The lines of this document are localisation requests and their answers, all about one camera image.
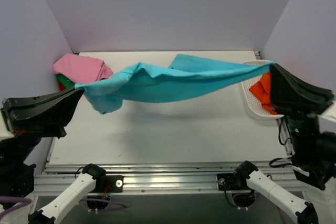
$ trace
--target black cable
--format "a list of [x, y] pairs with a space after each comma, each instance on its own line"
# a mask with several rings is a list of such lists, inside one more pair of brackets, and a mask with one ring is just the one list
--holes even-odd
[[281, 129], [282, 129], [282, 124], [283, 124], [283, 117], [282, 118], [280, 118], [280, 124], [279, 124], [279, 133], [278, 133], [278, 140], [279, 140], [279, 144], [281, 144], [282, 146], [284, 146], [285, 145], [285, 143], [283, 143], [282, 141], [281, 141], [281, 137], [280, 137], [280, 133], [281, 133]]
[[230, 200], [228, 199], [225, 183], [224, 183], [224, 186], [223, 186], [223, 191], [224, 191], [226, 201], [229, 203], [229, 205], [231, 205], [233, 207], [245, 208], [245, 207], [251, 205], [250, 199], [249, 199], [251, 196], [254, 196], [254, 201], [256, 200], [255, 195], [254, 195], [255, 191], [251, 190], [248, 194], [237, 194], [234, 197], [232, 197], [232, 201], [234, 202], [234, 204], [232, 204], [230, 202]]
[[83, 168], [84, 168], [84, 166], [78, 168], [78, 170], [77, 170], [76, 173], [75, 173], [75, 179], [77, 179], [77, 174], [78, 174], [79, 171], [80, 171], [81, 169], [83, 169]]
[[282, 158], [282, 157], [274, 158], [268, 163], [269, 167], [271, 167], [271, 168], [284, 168], [286, 166], [293, 165], [292, 163], [284, 163], [284, 164], [278, 164], [278, 165], [273, 164], [273, 163], [275, 163], [276, 161], [279, 161], [279, 160], [291, 160], [291, 157], [288, 157], [288, 158]]
[[226, 193], [225, 183], [224, 183], [224, 186], [223, 186], [223, 190], [224, 190], [224, 195], [225, 195], [226, 201], [233, 207], [239, 207], [239, 205], [234, 205], [229, 201], [229, 198], [227, 197], [227, 193]]

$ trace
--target white table surface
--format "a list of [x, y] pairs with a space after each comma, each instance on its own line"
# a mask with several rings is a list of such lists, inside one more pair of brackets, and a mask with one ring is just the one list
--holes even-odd
[[[88, 52], [114, 72], [143, 61], [168, 66], [184, 53], [231, 62], [255, 59], [252, 51]], [[124, 101], [106, 115], [82, 97], [55, 141], [49, 165], [165, 164], [269, 161], [286, 157], [275, 121], [256, 121], [245, 112], [239, 84], [187, 101]]]

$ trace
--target turquoise cloth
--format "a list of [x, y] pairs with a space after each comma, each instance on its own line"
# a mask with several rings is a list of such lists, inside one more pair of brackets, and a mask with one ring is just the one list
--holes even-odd
[[109, 79], [75, 88], [84, 88], [93, 108], [105, 114], [121, 108], [122, 100], [161, 103], [199, 97], [268, 72], [270, 64], [274, 62], [245, 65], [177, 55], [168, 68], [140, 62]]

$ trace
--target green cloth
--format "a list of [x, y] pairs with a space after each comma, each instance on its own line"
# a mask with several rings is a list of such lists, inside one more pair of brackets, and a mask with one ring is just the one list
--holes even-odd
[[69, 80], [66, 76], [63, 74], [57, 74], [56, 75], [57, 81], [62, 83], [66, 89], [71, 89], [75, 86], [75, 83], [71, 80]]

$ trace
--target screw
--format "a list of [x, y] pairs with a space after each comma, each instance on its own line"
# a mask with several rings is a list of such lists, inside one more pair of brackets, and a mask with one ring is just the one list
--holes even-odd
[[120, 187], [122, 187], [122, 184], [123, 184], [123, 183], [122, 183], [122, 181], [121, 181], [120, 179], [118, 179], [118, 180], [115, 182], [115, 184], [116, 184], [116, 185], [115, 185], [116, 187], [120, 188]]
[[218, 184], [219, 185], [224, 185], [224, 182], [225, 182], [225, 178], [220, 178], [219, 180], [218, 180]]

